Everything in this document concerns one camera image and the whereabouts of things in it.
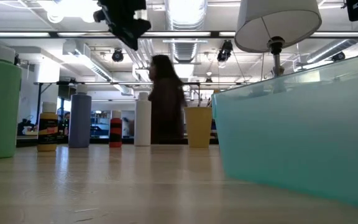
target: wooden table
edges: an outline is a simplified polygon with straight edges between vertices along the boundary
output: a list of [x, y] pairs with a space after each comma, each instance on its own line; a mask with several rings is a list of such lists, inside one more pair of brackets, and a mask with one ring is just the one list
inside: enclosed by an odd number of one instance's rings
[[358, 223], [358, 208], [227, 179], [219, 149], [60, 146], [0, 159], [2, 223]]

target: blue cylinder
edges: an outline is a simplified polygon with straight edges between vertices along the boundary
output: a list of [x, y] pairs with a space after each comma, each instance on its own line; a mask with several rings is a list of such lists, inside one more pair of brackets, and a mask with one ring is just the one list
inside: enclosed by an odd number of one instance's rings
[[88, 147], [91, 136], [92, 97], [86, 94], [84, 85], [78, 85], [77, 94], [71, 96], [69, 147]]

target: lamp shade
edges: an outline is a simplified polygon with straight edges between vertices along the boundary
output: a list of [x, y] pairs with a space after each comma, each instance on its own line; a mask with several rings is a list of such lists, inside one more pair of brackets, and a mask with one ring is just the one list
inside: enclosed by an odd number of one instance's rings
[[268, 52], [272, 37], [281, 37], [283, 48], [308, 38], [321, 25], [316, 0], [242, 0], [234, 38], [246, 52]]

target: yellow cup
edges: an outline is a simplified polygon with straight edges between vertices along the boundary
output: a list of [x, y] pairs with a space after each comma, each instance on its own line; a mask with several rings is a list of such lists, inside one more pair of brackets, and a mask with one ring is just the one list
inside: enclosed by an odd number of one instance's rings
[[209, 147], [212, 108], [185, 108], [187, 138], [190, 147]]

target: long hair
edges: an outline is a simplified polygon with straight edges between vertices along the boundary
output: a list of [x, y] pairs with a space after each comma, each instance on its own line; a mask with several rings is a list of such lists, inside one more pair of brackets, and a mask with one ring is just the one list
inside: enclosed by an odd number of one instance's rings
[[154, 85], [159, 80], [169, 79], [174, 85], [177, 86], [177, 98], [182, 105], [186, 105], [185, 94], [183, 92], [183, 82], [175, 72], [175, 68], [168, 56], [166, 55], [155, 55], [152, 57], [152, 64], [155, 67], [155, 78]]
[[155, 81], [161, 80], [163, 78], [169, 78], [171, 80], [175, 80], [177, 85], [183, 85], [168, 56], [155, 55], [152, 58], [152, 63], [155, 67]]

